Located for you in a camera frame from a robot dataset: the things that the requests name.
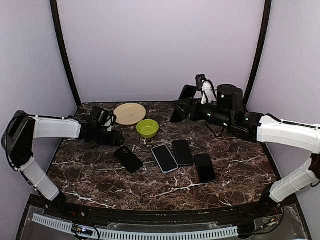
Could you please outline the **black phone case bottom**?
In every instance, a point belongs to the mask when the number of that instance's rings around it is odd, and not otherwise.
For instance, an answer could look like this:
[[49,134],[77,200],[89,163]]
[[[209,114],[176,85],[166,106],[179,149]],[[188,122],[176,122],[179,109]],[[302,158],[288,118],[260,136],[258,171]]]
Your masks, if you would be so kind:
[[131,174],[143,167],[143,162],[126,146],[120,147],[113,154]]

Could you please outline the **lavender phone case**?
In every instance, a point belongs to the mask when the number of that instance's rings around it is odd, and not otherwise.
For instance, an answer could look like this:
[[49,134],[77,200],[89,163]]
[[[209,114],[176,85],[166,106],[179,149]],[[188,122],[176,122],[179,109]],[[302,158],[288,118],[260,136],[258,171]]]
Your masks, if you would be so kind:
[[162,173],[167,174],[179,168],[178,163],[165,144],[153,147],[151,152]]

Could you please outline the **black phone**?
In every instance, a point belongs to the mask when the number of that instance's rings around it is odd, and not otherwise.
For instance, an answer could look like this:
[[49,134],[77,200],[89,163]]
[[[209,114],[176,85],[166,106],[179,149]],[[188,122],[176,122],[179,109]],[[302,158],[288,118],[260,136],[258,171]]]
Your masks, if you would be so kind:
[[194,156],[194,162],[200,183],[213,183],[217,180],[211,156],[207,153]]

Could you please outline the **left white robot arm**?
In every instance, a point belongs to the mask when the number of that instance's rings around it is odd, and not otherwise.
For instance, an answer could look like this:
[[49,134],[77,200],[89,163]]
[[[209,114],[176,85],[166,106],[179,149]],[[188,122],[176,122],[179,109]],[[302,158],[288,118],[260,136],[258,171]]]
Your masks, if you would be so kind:
[[62,140],[81,140],[88,144],[119,147],[123,133],[113,128],[116,116],[103,109],[92,112],[86,120],[71,116],[32,115],[18,110],[1,138],[1,145],[10,167],[22,175],[28,185],[51,202],[51,210],[60,218],[71,213],[65,195],[36,160],[35,150],[41,143],[58,144]]

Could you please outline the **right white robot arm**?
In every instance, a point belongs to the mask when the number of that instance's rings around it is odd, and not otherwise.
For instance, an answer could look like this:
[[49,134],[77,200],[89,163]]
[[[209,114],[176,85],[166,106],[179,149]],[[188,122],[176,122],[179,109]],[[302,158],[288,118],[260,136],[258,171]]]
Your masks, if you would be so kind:
[[255,205],[255,213],[266,217],[290,195],[320,180],[320,126],[279,119],[272,114],[249,112],[243,106],[243,91],[231,84],[214,90],[205,83],[199,88],[202,98],[184,98],[173,106],[183,120],[204,120],[226,129],[241,140],[275,143],[303,149],[311,153],[303,165],[281,180],[266,187]]

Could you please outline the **beige round plate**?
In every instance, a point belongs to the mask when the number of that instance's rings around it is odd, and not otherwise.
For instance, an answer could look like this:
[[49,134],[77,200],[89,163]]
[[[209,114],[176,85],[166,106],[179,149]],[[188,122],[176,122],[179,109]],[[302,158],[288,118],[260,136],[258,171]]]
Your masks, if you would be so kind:
[[125,103],[114,110],[116,123],[123,126],[132,126],[142,121],[146,116],[146,109],[138,103]]

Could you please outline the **green plastic bowl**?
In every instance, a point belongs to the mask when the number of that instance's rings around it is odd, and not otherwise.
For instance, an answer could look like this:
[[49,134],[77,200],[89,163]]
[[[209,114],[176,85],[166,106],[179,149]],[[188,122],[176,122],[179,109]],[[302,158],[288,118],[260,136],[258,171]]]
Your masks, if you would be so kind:
[[136,126],[136,130],[139,135],[145,139],[155,137],[159,131],[159,128],[159,124],[152,119],[142,120]]

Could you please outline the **black front rail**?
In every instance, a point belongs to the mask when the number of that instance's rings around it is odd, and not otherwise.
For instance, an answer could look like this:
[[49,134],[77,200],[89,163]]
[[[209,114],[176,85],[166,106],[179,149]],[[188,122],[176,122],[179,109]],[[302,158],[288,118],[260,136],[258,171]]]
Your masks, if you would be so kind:
[[67,203],[61,215],[76,221],[106,225],[107,223],[125,224],[193,224],[218,222],[241,223],[250,222],[262,216],[256,203],[235,207],[212,208],[207,210],[182,211],[137,211],[116,210],[101,207],[89,207]]

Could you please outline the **right black frame post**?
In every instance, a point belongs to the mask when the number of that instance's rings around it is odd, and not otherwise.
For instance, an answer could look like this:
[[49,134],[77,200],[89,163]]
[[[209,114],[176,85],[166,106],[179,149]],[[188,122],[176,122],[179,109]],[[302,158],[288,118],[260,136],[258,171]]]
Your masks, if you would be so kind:
[[251,72],[248,78],[248,83],[247,83],[244,97],[243,97],[243,104],[245,108],[247,108],[248,106],[251,93],[253,91],[253,87],[255,84],[255,80],[258,74],[261,58],[263,55],[263,50],[264,50],[264,45],[265,45],[265,40],[268,32],[270,15],[271,15],[271,9],[272,9],[272,0],[265,0],[259,38],[257,41],[257,47],[256,47],[256,51],[255,51],[255,55],[252,63]]

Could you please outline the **black frame post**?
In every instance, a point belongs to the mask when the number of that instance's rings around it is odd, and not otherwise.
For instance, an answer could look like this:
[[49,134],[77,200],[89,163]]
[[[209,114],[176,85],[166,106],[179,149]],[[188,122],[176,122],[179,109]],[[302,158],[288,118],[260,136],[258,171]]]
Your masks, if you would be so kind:
[[51,8],[51,15],[52,15],[52,20],[53,20],[53,25],[54,25],[54,30],[55,30],[55,35],[59,47],[59,52],[60,56],[62,59],[64,71],[67,77],[67,81],[73,96],[73,99],[75,101],[75,104],[77,107],[80,107],[82,105],[82,101],[76,86],[76,82],[72,73],[72,68],[71,64],[69,61],[69,56],[67,53],[67,48],[65,44],[65,39],[63,35],[63,29],[62,29],[62,24],[61,24],[61,19],[60,19],[60,14],[59,14],[59,8],[58,8],[58,1],[57,0],[50,0],[50,8]]
[[251,93],[253,91],[253,87],[255,84],[255,80],[258,74],[261,58],[263,55],[263,50],[264,50],[264,45],[265,45],[265,40],[268,32],[270,15],[271,15],[271,9],[272,9],[272,0],[265,0],[259,38],[257,41],[257,47],[256,47],[256,51],[255,51],[255,55],[252,63],[251,72],[248,78],[248,83],[247,83],[244,97],[243,97],[243,104],[245,108],[247,108],[248,106]]

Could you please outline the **left black frame post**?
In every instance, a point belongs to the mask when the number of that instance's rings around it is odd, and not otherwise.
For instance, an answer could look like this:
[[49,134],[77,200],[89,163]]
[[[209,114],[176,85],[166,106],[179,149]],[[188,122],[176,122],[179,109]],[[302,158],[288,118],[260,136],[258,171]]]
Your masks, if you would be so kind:
[[51,15],[52,15],[52,20],[53,20],[53,25],[54,25],[54,30],[55,30],[55,35],[59,47],[59,52],[60,56],[62,59],[64,71],[67,77],[67,81],[73,96],[73,99],[75,101],[75,104],[77,107],[80,107],[82,105],[82,101],[76,86],[76,82],[72,73],[72,68],[71,64],[69,61],[69,56],[67,53],[67,48],[65,44],[65,39],[63,35],[63,29],[62,29],[62,24],[61,24],[61,19],[60,19],[60,14],[59,14],[59,8],[58,8],[58,1],[57,0],[50,0],[50,8],[51,8]]

